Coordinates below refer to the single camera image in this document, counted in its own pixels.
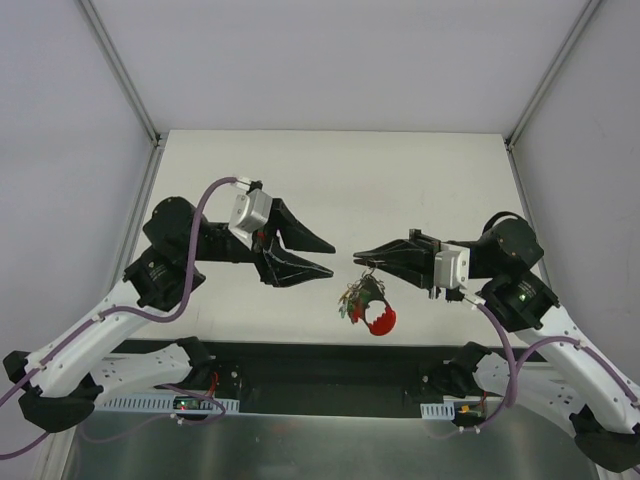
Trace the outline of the left aluminium frame post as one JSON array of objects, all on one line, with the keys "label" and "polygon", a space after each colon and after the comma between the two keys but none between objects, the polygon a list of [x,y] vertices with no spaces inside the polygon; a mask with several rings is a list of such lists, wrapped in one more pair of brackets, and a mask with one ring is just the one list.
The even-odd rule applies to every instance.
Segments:
[{"label": "left aluminium frame post", "polygon": [[162,133],[152,120],[95,3],[90,0],[77,0],[74,4],[86,22],[107,66],[145,136],[153,147],[160,146],[163,140]]}]

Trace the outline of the aluminium frame post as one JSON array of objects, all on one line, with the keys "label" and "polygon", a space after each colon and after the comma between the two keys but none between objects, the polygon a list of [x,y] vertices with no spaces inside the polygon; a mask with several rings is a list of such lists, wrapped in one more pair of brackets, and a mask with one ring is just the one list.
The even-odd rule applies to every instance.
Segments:
[{"label": "aluminium frame post", "polygon": [[554,82],[560,75],[578,43],[592,23],[599,10],[606,4],[603,0],[588,0],[582,5],[578,15],[561,41],[558,49],[546,67],[532,94],[518,116],[514,126],[504,137],[507,152],[512,152],[524,134],[536,111],[540,108]]},{"label": "aluminium frame post", "polygon": [[145,136],[153,147],[160,146],[163,140],[162,133],[152,120],[95,3],[90,0],[77,0],[74,4],[86,22],[107,66]]}]

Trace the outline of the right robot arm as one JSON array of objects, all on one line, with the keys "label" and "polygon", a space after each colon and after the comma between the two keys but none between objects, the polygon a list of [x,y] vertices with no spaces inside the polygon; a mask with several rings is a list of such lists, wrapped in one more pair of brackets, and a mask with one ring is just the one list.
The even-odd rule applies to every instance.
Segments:
[{"label": "right robot arm", "polygon": [[[599,467],[639,468],[639,386],[580,330],[558,296],[533,273],[544,251],[529,223],[501,211],[473,241],[442,241],[412,230],[405,239],[357,252],[358,265],[381,270],[431,298],[467,302],[496,327],[502,354],[474,342],[429,369],[443,396],[477,390],[502,396],[567,432]],[[515,356],[507,334],[527,346]]]}]

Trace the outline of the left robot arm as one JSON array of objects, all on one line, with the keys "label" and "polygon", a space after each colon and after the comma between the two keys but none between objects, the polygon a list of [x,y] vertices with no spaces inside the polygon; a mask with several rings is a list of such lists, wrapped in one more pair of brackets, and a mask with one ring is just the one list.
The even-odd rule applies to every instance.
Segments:
[{"label": "left robot arm", "polygon": [[114,359],[111,352],[148,323],[175,321],[206,278],[198,261],[252,264],[262,283],[288,288],[329,279],[330,269],[302,253],[336,249],[304,226],[280,198],[240,194],[227,222],[210,222],[202,204],[169,197],[154,209],[143,232],[150,242],[101,304],[67,332],[33,352],[3,360],[22,394],[23,417],[47,433],[78,425],[114,397],[164,384],[204,387],[212,360],[195,336],[149,354]]}]

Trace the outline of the right aluminium frame post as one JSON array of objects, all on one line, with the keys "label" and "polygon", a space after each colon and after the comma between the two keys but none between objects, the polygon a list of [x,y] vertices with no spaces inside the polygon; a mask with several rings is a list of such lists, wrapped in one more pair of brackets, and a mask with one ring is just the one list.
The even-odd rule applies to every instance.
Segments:
[{"label": "right aluminium frame post", "polygon": [[514,126],[504,137],[507,152],[512,152],[524,134],[536,111],[540,108],[554,82],[560,75],[578,43],[592,23],[599,10],[606,4],[603,0],[588,0],[582,5],[578,15],[561,41],[558,49],[546,67],[532,94],[518,116]]}]

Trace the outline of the metal key holder red handle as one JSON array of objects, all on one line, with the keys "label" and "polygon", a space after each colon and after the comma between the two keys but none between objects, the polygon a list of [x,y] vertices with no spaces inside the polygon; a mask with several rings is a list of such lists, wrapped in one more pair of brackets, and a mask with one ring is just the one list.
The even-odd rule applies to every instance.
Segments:
[{"label": "metal key holder red handle", "polygon": [[388,335],[396,326],[397,314],[386,297],[384,282],[368,268],[349,283],[338,300],[346,306],[346,316],[352,325],[363,325],[375,337]]}]

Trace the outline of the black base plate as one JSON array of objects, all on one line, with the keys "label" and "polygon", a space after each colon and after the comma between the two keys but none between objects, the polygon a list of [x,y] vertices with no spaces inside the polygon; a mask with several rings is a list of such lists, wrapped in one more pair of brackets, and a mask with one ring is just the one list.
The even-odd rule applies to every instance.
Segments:
[{"label": "black base plate", "polygon": [[205,341],[200,373],[178,382],[238,401],[245,414],[413,419],[442,393],[429,375],[482,351],[464,346],[385,346]]}]

